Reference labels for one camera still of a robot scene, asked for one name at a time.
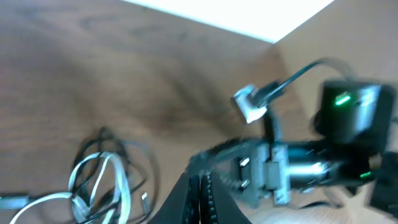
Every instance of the wooden surface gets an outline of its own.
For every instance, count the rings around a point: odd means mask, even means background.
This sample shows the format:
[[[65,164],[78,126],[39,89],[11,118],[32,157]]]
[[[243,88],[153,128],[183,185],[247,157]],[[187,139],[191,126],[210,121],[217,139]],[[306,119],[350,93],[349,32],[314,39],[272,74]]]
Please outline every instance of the wooden surface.
[[[230,96],[285,73],[271,44],[105,0],[1,1],[0,54],[0,192],[65,190],[81,141],[108,125],[157,154],[157,208],[192,154],[259,133],[259,126],[238,121]],[[309,136],[292,91],[275,109],[287,139]],[[151,182],[144,188],[150,195]],[[294,202],[320,198],[320,192],[295,195]],[[257,210],[239,206],[253,223],[350,222],[344,210],[297,212],[272,208],[270,200]],[[13,213],[0,211],[0,223]],[[49,202],[20,223],[69,219],[68,202]]]

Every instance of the white cable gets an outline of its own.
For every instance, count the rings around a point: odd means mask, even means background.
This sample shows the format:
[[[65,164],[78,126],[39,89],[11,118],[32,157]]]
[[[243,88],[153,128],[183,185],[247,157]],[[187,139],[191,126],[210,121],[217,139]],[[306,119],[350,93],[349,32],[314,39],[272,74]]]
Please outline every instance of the white cable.
[[[91,159],[98,159],[98,158],[103,158],[103,166],[101,168],[101,172],[99,173],[99,177],[95,183],[94,189],[92,191],[92,195],[90,197],[90,204],[87,205],[84,200],[79,197],[78,195],[73,195],[71,192],[60,192],[60,193],[55,193],[55,194],[50,194],[47,196],[44,196],[42,198],[39,198],[35,200],[34,202],[26,205],[23,209],[18,211],[16,215],[12,218],[10,221],[10,224],[16,224],[17,219],[30,207],[33,207],[37,204],[40,204],[42,202],[46,202],[49,200],[55,200],[55,199],[68,199],[72,198],[72,212],[73,215],[76,219],[77,222],[84,222],[87,219],[87,216],[90,214],[90,209],[93,206],[93,199],[95,197],[96,190],[98,188],[98,184],[103,176],[104,170],[106,168],[106,165],[108,161],[111,161],[114,166],[114,174],[115,174],[115,188],[114,188],[114,193],[113,193],[113,199],[111,204],[117,203],[120,201],[120,217],[118,224],[126,224],[130,215],[131,211],[131,196],[130,196],[130,188],[129,188],[129,181],[126,177],[126,173],[124,171],[124,167],[122,164],[122,161],[120,160],[120,157],[116,153],[112,152],[97,152],[94,154],[91,154],[84,158],[79,164],[76,165],[76,167],[72,170],[72,173],[69,178],[69,183],[68,183],[68,189],[69,191],[72,190],[73,185],[76,181],[76,175],[79,170],[79,168],[84,164],[85,162],[91,160]],[[110,220],[112,219],[112,216],[115,212],[115,209],[111,209],[108,211],[105,215],[105,218],[102,222],[102,224],[109,224]]]

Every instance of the bright light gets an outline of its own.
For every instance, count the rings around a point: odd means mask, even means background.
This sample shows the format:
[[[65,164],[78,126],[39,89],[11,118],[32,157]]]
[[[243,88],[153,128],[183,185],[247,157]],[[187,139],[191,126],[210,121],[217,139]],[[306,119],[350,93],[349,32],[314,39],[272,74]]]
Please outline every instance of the bright light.
[[[336,101],[336,106],[342,105],[343,103],[347,102],[350,99],[351,99],[350,96],[344,96],[341,99]]]
[[[372,173],[369,171],[369,172],[367,172],[367,173],[364,173],[364,174],[361,174],[361,178],[363,178],[363,177],[367,177],[367,176],[369,176],[369,175],[371,175]]]
[[[274,44],[333,0],[123,1],[182,16]]]
[[[325,168],[320,162],[311,166],[292,165],[289,167],[289,174],[322,174],[326,171]]]
[[[147,192],[144,192],[144,193],[141,195],[141,199],[143,199],[143,200],[145,200],[147,197],[148,197]]]

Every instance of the coiled cable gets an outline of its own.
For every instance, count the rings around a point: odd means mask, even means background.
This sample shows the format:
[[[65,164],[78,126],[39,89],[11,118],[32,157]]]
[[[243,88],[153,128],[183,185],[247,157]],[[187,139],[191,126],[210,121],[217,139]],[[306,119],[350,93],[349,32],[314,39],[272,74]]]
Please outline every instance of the coiled cable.
[[[113,141],[116,143],[117,148],[114,152],[104,151],[103,143],[106,141]],[[84,153],[89,147],[97,143],[97,152],[84,157]],[[139,143],[132,140],[119,140],[115,135],[107,128],[101,128],[98,136],[94,140],[88,141],[76,156],[73,163],[73,170],[69,178],[68,192],[59,192],[55,194],[46,195],[26,205],[23,209],[19,210],[12,218],[10,224],[16,224],[17,219],[29,208],[43,203],[49,200],[56,199],[69,199],[72,203],[72,212],[77,224],[93,223],[94,220],[101,219],[102,224],[126,224],[126,223],[142,223],[146,221],[159,197],[160,189],[160,169],[157,160],[153,153],[145,147],[140,147],[152,166],[154,173],[155,192],[153,199],[150,204],[150,210],[145,214],[139,215],[136,218],[129,220],[129,215],[132,210],[132,194],[141,188],[148,179],[148,175],[141,166],[133,164],[129,158],[129,155],[124,145],[132,145],[139,147]],[[79,179],[82,179],[82,170],[87,165],[88,161],[96,160],[94,169],[90,172],[88,177],[81,183],[77,184]],[[102,160],[102,166],[99,170],[98,178],[94,184],[91,194],[88,193],[87,185],[93,180],[93,177],[100,168],[100,160]],[[108,163],[111,162],[114,167],[115,186],[110,189],[105,195],[103,195],[97,204],[95,204],[94,198],[103,177],[105,169]],[[133,166],[138,170],[138,173],[142,176],[143,180],[135,187],[129,187],[129,180],[134,180],[132,175],[129,173],[128,166]]]

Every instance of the black cable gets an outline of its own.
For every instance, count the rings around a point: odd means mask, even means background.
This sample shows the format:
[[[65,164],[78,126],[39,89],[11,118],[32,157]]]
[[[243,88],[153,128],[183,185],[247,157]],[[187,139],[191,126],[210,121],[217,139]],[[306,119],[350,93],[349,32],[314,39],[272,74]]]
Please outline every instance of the black cable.
[[[280,93],[285,87],[290,85],[294,80],[296,80],[298,77],[302,76],[305,72],[309,71],[311,68],[313,68],[317,65],[327,65],[331,68],[334,68],[348,81],[353,81],[357,77],[356,72],[344,60],[341,60],[338,58],[332,58],[332,57],[320,58],[320,59],[315,60],[312,63],[308,64],[307,66],[303,67],[302,69],[300,69],[298,72],[296,72],[290,78],[288,78],[286,81],[281,83],[278,87],[271,90],[268,94],[266,94],[264,97],[262,97],[263,100],[261,100],[261,104],[258,105],[258,107],[265,106],[267,103],[269,103],[268,99],[271,96]]]
[[[120,156],[122,161],[125,163],[127,166],[132,166],[135,168],[138,173],[142,176],[142,181],[140,181],[136,186],[134,186],[132,189],[130,189],[130,194],[135,193],[138,189],[140,189],[148,180],[148,174],[145,171],[143,167],[141,167],[139,164],[133,164],[129,158],[129,155],[127,153],[126,148],[124,147],[124,142],[122,140],[119,140],[108,128],[102,127],[100,131],[98,132],[98,135],[96,139],[88,141],[84,146],[82,147],[81,151],[76,155],[75,161],[73,163],[73,166],[75,167],[79,162],[81,162],[84,159],[84,154],[85,152],[94,144],[97,144],[97,152],[99,152],[98,158],[100,158],[100,155],[103,151],[103,143],[106,141],[113,141],[116,143],[116,153]],[[146,221],[151,213],[153,212],[155,206],[157,205],[157,201],[159,198],[159,191],[160,191],[160,168],[157,163],[157,160],[155,156],[153,155],[152,152],[149,150],[144,151],[146,156],[149,159],[150,165],[152,167],[152,171],[154,173],[154,182],[155,182],[155,192],[153,199],[151,201],[151,210],[143,215],[139,215],[136,218],[132,218],[128,220],[128,223],[135,222],[136,224],[142,223]],[[87,165],[87,162],[82,164],[78,172],[76,173],[76,179],[78,180],[82,176],[82,170],[84,166]],[[87,185],[90,183],[90,181],[93,179],[93,177],[96,174],[96,171],[100,167],[100,160],[97,159],[96,163],[94,165],[94,168],[91,170],[89,173],[88,177],[83,181],[82,184],[77,185],[75,184],[73,186],[72,193],[75,195],[79,195],[86,203],[90,201],[90,195],[88,193]],[[128,169],[126,169],[126,177],[129,176]],[[87,219],[83,222],[80,222],[78,224],[87,224],[92,222],[93,220],[100,219],[104,214],[106,214],[108,211],[118,208],[120,205],[120,202],[115,203],[110,205],[110,201],[112,201],[113,197],[113,189],[108,190],[98,201],[98,206],[96,206],[95,210],[92,212],[94,215],[90,215],[87,217]],[[116,221],[120,217],[120,214],[117,212],[114,213],[112,217],[112,221]]]
[[[311,203],[301,206],[301,207],[298,207],[298,206],[290,203],[287,206],[287,208],[290,208],[293,210],[301,210],[301,209],[319,208],[319,207],[341,209],[344,207],[344,203],[329,188],[324,188],[323,193],[325,194],[326,198],[328,199],[327,201],[324,200],[324,201],[311,202]]]

